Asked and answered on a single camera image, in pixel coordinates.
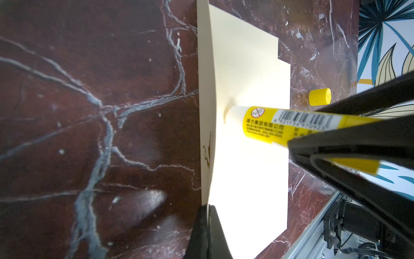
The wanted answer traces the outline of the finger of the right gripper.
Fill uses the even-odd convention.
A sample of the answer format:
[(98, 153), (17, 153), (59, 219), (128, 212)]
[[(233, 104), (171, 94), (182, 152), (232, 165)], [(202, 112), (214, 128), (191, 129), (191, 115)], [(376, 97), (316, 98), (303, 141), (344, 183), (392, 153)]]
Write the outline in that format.
[(414, 238), (414, 203), (356, 174), (329, 158), (386, 160), (414, 168), (414, 120), (396, 118), (311, 134), (288, 142), (294, 163), (354, 198), (405, 240)]
[(411, 71), (382, 85), (322, 107), (318, 112), (360, 115), (413, 99), (414, 73)]

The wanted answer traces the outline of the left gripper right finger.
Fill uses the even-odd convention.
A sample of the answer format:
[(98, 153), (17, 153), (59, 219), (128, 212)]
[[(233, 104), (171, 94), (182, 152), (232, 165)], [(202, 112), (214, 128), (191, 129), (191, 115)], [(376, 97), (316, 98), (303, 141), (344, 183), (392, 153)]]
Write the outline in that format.
[(215, 206), (208, 206), (208, 259), (232, 259)]

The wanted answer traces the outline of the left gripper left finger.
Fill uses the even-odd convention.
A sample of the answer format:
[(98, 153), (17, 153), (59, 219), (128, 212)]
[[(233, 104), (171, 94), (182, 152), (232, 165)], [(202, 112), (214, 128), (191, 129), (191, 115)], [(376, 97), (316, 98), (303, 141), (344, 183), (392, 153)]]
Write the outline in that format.
[(184, 259), (208, 258), (208, 206), (203, 205), (197, 212), (192, 234), (184, 255)]

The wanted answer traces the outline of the manila envelope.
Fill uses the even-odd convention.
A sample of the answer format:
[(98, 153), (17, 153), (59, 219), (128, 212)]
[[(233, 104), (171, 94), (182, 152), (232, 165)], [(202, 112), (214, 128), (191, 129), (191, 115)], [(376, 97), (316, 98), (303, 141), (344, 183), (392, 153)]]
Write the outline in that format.
[(288, 64), (292, 64), (291, 51), (281, 39), (278, 41), (278, 58)]
[(232, 133), (234, 106), (288, 109), (291, 67), (277, 37), (197, 2), (202, 204), (217, 209), (233, 259), (253, 259), (287, 228), (289, 152)]

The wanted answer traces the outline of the yellow glue stick cap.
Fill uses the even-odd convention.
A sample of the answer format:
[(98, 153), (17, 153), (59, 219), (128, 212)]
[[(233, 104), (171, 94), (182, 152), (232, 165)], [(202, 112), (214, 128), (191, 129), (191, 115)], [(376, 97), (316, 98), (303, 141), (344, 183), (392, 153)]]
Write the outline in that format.
[(308, 100), (310, 106), (329, 105), (332, 101), (332, 92), (329, 88), (311, 90), (309, 92)]

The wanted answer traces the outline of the yellow glue stick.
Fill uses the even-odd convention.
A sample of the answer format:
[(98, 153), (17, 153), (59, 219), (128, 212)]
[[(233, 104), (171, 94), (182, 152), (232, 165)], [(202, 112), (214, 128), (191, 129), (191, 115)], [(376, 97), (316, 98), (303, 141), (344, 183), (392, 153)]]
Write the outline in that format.
[(225, 116), (232, 133), (285, 148), (295, 138), (375, 122), (379, 119), (258, 106), (234, 106)]

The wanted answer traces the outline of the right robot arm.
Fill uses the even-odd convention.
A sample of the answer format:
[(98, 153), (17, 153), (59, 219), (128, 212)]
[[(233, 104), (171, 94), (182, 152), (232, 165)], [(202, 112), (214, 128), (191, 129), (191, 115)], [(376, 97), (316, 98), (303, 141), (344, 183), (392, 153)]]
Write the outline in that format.
[(281, 122), (311, 131), (288, 142), (293, 162), (353, 199), (328, 213), (324, 234), (329, 246), (339, 242), (341, 231), (349, 231), (379, 241), (382, 259), (413, 258), (413, 201), (362, 177), (375, 174), (383, 161), (413, 169), (414, 115), (368, 117), (413, 98), (414, 74), (409, 72), (319, 111), (281, 115)]

